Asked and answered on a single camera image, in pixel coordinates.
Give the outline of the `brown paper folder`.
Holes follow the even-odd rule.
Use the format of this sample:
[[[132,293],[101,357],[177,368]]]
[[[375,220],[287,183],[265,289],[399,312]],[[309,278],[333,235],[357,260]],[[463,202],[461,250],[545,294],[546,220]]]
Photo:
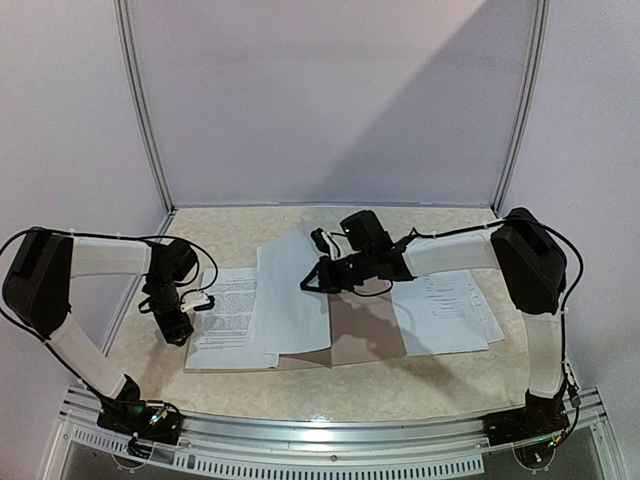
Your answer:
[[[263,371],[332,368],[399,359],[408,355],[388,294],[376,298],[351,294],[334,296],[329,300],[329,320],[329,348],[300,354],[278,354],[278,366]],[[227,373],[187,373],[213,372]]]

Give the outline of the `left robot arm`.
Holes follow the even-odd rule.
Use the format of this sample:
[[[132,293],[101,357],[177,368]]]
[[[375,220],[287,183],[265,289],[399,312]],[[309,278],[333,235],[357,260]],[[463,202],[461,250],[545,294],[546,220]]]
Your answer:
[[[192,288],[204,249],[173,236],[126,237],[32,227],[19,244],[2,284],[1,314],[34,336],[101,402],[128,434],[148,426],[137,384],[114,366],[75,320],[70,287],[81,277],[126,275],[144,281],[141,313],[153,316],[164,341],[182,346],[192,335],[193,312],[215,305],[205,287]]]

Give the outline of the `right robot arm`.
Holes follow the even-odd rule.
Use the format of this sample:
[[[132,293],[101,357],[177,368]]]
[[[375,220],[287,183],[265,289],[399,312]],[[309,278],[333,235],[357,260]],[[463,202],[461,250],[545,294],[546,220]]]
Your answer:
[[[431,274],[461,270],[500,271],[513,306],[522,315],[529,353],[529,385],[519,409],[488,416],[493,427],[518,427],[527,436],[566,428],[565,397],[578,387],[566,355],[566,306],[577,283],[567,279],[563,249],[570,241],[519,207],[484,225],[423,234],[412,230],[394,240],[371,210],[340,223],[352,251],[337,257],[329,236],[316,229],[311,237],[321,251],[301,281],[306,292],[353,293],[370,279],[392,285]]]

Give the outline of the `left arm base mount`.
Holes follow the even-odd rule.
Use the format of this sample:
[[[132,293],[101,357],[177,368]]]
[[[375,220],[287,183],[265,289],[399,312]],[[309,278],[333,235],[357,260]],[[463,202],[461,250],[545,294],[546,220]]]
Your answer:
[[[169,402],[101,398],[97,425],[130,437],[176,446],[184,415]]]

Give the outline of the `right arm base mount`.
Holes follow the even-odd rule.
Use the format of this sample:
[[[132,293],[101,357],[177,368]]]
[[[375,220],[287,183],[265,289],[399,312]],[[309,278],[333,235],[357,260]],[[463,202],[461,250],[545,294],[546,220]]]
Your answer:
[[[536,441],[555,449],[564,443],[575,430],[580,418],[580,407],[569,415],[562,402],[551,401],[526,405],[484,415],[482,429],[491,446]]]

